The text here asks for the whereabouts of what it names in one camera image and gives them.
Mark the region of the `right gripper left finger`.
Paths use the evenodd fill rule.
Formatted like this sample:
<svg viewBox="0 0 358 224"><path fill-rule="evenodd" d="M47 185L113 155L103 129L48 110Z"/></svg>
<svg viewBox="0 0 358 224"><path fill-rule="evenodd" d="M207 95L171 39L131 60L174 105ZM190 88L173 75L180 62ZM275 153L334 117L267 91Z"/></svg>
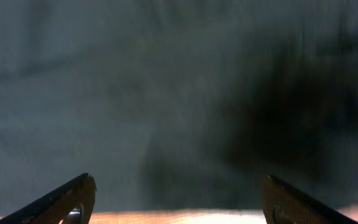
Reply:
<svg viewBox="0 0 358 224"><path fill-rule="evenodd" d="M0 224L88 224L93 212L96 184L83 173L18 211Z"/></svg>

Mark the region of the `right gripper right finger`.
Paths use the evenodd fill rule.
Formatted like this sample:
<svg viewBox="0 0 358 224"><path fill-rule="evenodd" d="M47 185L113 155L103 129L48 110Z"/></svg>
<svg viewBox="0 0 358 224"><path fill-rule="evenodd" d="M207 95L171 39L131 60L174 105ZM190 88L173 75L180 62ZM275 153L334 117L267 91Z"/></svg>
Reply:
<svg viewBox="0 0 358 224"><path fill-rule="evenodd" d="M267 224L358 224L274 175L263 181L262 211Z"/></svg>

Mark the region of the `black t-shirt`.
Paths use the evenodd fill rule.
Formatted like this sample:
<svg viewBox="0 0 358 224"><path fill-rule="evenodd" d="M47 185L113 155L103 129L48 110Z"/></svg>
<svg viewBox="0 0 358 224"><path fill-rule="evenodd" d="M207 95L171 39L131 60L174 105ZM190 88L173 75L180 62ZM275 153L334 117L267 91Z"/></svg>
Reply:
<svg viewBox="0 0 358 224"><path fill-rule="evenodd" d="M0 1L0 216L358 204L358 1Z"/></svg>

